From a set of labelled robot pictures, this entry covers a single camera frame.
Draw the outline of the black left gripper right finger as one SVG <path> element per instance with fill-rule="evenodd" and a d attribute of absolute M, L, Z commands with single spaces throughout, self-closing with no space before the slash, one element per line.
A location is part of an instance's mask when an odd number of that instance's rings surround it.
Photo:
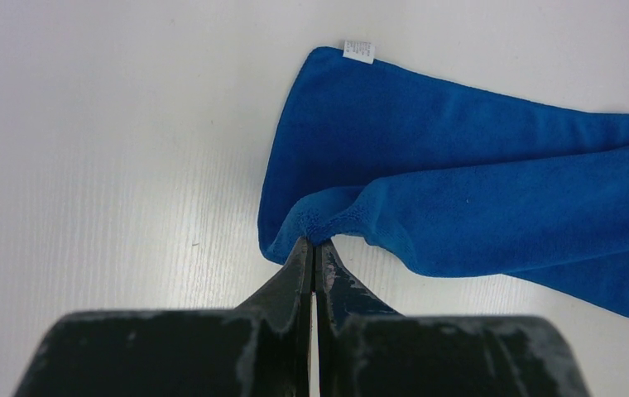
<path fill-rule="evenodd" d="M 586 396 L 557 328 L 536 316 L 398 313 L 314 249 L 319 389 L 324 396 Z"/>

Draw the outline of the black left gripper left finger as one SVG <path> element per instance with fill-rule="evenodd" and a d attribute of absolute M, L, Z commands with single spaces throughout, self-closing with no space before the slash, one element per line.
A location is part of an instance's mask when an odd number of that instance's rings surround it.
<path fill-rule="evenodd" d="M 19 396 L 306 396 L 312 244 L 232 309 L 69 313 L 41 339 Z"/>

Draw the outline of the blue towel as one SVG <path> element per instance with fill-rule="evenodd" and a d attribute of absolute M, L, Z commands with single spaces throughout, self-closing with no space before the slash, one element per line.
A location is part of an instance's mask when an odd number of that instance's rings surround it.
<path fill-rule="evenodd" d="M 277 125 L 262 254 L 362 237 L 431 277 L 504 274 L 629 318 L 629 113 L 312 50 Z"/>

